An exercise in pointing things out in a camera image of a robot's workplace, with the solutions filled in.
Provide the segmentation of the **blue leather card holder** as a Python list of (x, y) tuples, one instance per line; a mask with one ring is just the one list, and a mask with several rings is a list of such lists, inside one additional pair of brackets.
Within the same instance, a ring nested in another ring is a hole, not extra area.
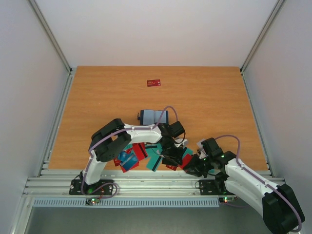
[[(161, 113), (162, 111), (144, 109), (138, 113), (137, 119), (139, 120), (140, 125), (151, 125), (158, 122)], [(169, 123), (168, 111), (164, 112), (160, 119), (160, 123)]]

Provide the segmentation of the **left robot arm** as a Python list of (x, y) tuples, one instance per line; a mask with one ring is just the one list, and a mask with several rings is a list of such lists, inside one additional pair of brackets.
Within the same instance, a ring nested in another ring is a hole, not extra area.
[(87, 194), (95, 193), (107, 162), (115, 159), (128, 144), (159, 143), (160, 154), (170, 162), (181, 165), (185, 139), (176, 140), (180, 135), (185, 136), (180, 121), (135, 126), (123, 123), (120, 118), (112, 120), (91, 137), (89, 161), (80, 176), (81, 189)]

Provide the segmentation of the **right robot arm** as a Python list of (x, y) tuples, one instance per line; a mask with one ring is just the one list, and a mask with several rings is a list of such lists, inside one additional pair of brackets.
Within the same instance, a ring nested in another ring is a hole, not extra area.
[(301, 231), (305, 216), (289, 185), (278, 185), (256, 173), (239, 159), (238, 153), (224, 152), (215, 138), (200, 144), (184, 171), (197, 177), (207, 177), (212, 169), (218, 171), (212, 183), (199, 182), (202, 194), (212, 189), (218, 195), (241, 198), (262, 216), (273, 234)]

